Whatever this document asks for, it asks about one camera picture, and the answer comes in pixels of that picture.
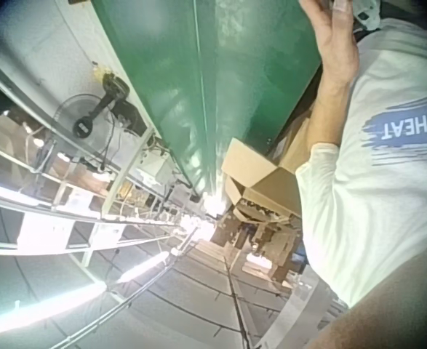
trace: electrical box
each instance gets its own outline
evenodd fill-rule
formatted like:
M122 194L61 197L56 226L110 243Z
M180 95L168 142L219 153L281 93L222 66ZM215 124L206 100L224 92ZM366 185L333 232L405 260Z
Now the electrical box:
M142 175L143 182L147 185L155 183L166 185L172 180L175 164L168 152L163 155L160 151L146 151L135 164L137 171Z

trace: hand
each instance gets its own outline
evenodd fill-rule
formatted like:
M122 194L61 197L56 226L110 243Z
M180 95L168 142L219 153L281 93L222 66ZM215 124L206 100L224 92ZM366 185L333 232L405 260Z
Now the hand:
M335 0L332 15L321 0L299 1L315 30L324 79L335 87L347 87L359 71L352 0Z

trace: cardboard box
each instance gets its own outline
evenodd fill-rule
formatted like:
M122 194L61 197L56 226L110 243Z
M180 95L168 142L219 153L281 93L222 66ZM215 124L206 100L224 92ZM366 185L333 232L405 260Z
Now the cardboard box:
M246 199L283 217L300 216L298 183L283 165L273 164L234 138L221 167L228 175L225 191L235 205Z

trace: green panel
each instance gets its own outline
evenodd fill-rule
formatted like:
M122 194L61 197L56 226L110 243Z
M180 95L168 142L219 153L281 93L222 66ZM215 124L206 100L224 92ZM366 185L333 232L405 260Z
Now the green panel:
M93 0L127 75L198 192L232 137L265 152L319 65L297 0Z

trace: white t-shirt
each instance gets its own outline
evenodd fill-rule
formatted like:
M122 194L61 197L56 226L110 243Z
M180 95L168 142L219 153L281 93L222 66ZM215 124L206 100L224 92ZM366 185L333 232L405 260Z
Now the white t-shirt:
M308 261L349 306L427 248L427 31L384 20L359 53L340 149L296 173Z

